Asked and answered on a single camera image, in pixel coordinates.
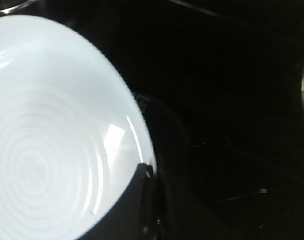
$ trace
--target black stovetop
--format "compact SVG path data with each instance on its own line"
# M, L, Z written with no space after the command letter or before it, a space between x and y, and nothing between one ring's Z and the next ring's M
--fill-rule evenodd
M103 0L77 31L171 112L168 238L304 240L304 0Z

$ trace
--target glossy black surface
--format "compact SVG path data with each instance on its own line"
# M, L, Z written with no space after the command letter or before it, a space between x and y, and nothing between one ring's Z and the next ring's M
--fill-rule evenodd
M158 156L167 239L304 240L304 0L104 0L77 31L176 113L157 154L188 133Z

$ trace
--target dark surface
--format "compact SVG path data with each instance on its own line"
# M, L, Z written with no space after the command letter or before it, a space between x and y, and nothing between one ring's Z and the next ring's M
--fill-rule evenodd
M187 129L158 158L169 236L304 240L304 0L104 0L77 31Z

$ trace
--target white bowl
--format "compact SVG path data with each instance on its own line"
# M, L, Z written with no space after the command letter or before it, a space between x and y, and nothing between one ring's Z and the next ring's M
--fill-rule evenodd
M77 239L153 165L125 83L80 35L0 18L0 240Z

